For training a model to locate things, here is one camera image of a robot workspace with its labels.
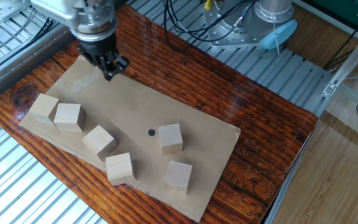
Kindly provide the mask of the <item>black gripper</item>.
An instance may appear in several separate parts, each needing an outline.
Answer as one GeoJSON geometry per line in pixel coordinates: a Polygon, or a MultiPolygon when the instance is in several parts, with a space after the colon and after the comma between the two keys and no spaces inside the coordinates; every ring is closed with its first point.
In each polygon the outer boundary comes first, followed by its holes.
{"type": "Polygon", "coordinates": [[[84,58],[94,67],[98,67],[106,80],[111,80],[115,75],[123,72],[130,60],[120,56],[117,49],[116,33],[96,42],[80,41],[79,51],[84,58]],[[108,55],[107,62],[101,56],[108,55]]]}

